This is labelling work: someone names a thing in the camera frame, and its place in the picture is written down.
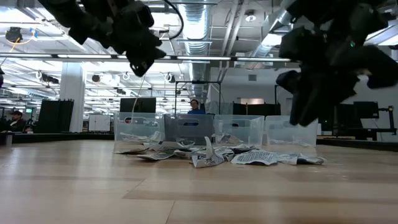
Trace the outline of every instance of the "pillar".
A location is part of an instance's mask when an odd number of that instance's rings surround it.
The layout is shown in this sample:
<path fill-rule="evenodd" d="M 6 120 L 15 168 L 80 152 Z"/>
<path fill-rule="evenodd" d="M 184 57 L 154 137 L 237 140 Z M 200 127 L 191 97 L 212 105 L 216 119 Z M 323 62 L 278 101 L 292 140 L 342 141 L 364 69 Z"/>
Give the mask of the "pillar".
<path fill-rule="evenodd" d="M 70 132 L 81 132 L 85 109 L 86 72 L 79 62 L 64 62 L 61 75 L 61 100 L 74 100 Z"/>
<path fill-rule="evenodd" d="M 398 50 L 391 50 L 391 58 L 398 60 Z"/>

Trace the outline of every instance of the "wooden table surface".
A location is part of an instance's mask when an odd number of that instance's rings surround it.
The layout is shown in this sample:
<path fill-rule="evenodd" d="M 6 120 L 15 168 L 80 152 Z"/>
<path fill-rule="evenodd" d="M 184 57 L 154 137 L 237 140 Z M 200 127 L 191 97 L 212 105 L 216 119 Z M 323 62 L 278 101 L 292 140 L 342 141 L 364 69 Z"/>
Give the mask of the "wooden table surface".
<path fill-rule="evenodd" d="M 398 223 L 398 154 L 273 147 L 323 166 L 195 169 L 112 154 L 112 141 L 0 148 L 0 223 Z"/>

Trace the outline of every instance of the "person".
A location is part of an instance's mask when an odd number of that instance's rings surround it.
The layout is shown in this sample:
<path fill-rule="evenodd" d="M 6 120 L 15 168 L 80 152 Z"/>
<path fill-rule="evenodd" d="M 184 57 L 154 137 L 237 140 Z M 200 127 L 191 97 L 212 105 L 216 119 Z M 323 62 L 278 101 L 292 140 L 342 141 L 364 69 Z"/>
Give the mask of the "person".
<path fill-rule="evenodd" d="M 192 110 L 188 111 L 188 114 L 205 114 L 205 111 L 199 109 L 199 101 L 191 100 Z"/>
<path fill-rule="evenodd" d="M 5 126 L 1 128 L 4 131 L 22 132 L 24 130 L 26 122 L 22 119 L 22 113 L 20 111 L 12 112 L 12 120 L 8 121 Z"/>

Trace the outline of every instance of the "crumpled newspaper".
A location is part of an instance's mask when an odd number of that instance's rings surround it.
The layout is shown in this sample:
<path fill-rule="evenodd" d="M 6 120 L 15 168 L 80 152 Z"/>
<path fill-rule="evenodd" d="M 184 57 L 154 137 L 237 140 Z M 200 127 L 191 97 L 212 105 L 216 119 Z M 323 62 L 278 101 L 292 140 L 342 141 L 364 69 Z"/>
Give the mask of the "crumpled newspaper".
<path fill-rule="evenodd" d="M 176 149 L 190 149 L 195 142 L 191 142 L 190 144 L 183 144 L 182 142 L 170 142 L 170 141 L 161 141 L 157 144 L 151 144 L 148 147 L 148 150 L 154 150 L 156 152 L 162 151 L 173 151 Z"/>
<path fill-rule="evenodd" d="M 221 136 L 217 136 L 217 144 L 234 144 L 234 145 L 238 145 L 238 144 L 242 144 L 242 140 L 240 140 L 239 138 L 237 138 L 236 136 L 233 136 L 232 134 L 227 134 L 227 133 L 223 133 Z"/>
<path fill-rule="evenodd" d="M 156 152 L 153 154 L 146 154 L 146 155 L 137 155 L 138 158 L 150 160 L 150 161 L 164 160 L 164 159 L 168 159 L 172 156 L 174 156 L 174 152 L 172 152 L 172 151 Z"/>
<path fill-rule="evenodd" d="M 233 164 L 271 165 L 278 163 L 277 154 L 264 150 L 251 150 L 233 158 Z"/>
<path fill-rule="evenodd" d="M 124 155 L 140 155 L 140 154 L 146 154 L 148 151 L 148 148 L 146 147 L 145 149 L 131 149 L 130 151 L 116 151 L 113 152 L 115 154 L 124 154 Z"/>
<path fill-rule="evenodd" d="M 210 139 L 206 136 L 206 156 L 195 155 L 192 156 L 192 162 L 195 168 L 217 166 L 224 162 L 224 157 L 215 153 L 213 146 L 211 146 Z"/>
<path fill-rule="evenodd" d="M 308 157 L 299 152 L 280 152 L 277 154 L 278 162 L 297 165 L 297 164 L 317 164 L 322 165 L 326 159 L 322 157 Z"/>
<path fill-rule="evenodd" d="M 190 159 L 192 155 L 206 155 L 206 149 L 191 147 L 190 149 L 176 149 L 174 155 L 182 159 Z"/>
<path fill-rule="evenodd" d="M 151 136 L 137 136 L 135 134 L 119 133 L 123 141 L 127 142 L 159 142 L 164 139 L 164 133 L 155 131 Z"/>
<path fill-rule="evenodd" d="M 235 155 L 234 151 L 232 149 L 228 149 L 228 148 L 227 149 L 224 149 L 224 148 L 217 149 L 216 148 L 214 150 L 214 152 L 216 154 L 223 156 L 224 161 L 227 161 L 227 162 L 231 162 L 231 160 L 234 158 L 234 155 Z"/>
<path fill-rule="evenodd" d="M 294 146 L 305 146 L 305 147 L 312 146 L 311 144 L 303 142 L 300 138 L 296 138 L 295 136 L 292 136 L 291 141 L 270 139 L 269 144 L 271 144 L 271 145 L 294 145 Z"/>

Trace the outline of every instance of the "plastic storage bin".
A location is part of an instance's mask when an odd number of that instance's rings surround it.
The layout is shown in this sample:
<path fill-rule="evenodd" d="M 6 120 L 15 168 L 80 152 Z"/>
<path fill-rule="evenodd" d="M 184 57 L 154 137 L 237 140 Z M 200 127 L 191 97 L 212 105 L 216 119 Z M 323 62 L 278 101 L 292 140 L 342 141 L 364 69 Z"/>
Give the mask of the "plastic storage bin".
<path fill-rule="evenodd" d="M 195 141 L 196 145 L 206 145 L 205 136 L 213 135 L 211 114 L 165 114 L 166 141 Z"/>
<path fill-rule="evenodd" d="M 216 115 L 214 127 L 217 144 L 226 144 L 223 136 L 230 134 L 240 139 L 243 144 L 261 146 L 264 116 Z"/>
<path fill-rule="evenodd" d="M 164 120 L 156 113 L 114 115 L 114 151 L 130 151 L 132 145 L 164 140 Z"/>
<path fill-rule="evenodd" d="M 294 144 L 300 146 L 315 146 L 317 144 L 318 120 L 307 127 L 292 126 L 289 116 L 267 116 L 267 145 Z"/>

